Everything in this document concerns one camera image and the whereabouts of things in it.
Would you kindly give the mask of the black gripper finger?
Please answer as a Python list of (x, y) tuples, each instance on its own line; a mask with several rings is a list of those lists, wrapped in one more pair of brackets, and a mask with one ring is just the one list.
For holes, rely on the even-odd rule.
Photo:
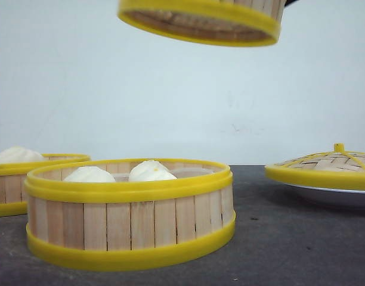
[(294, 3), (294, 2), (296, 2), (296, 0), (286, 0), (284, 6), (287, 7), (288, 5), (290, 5), (290, 4)]

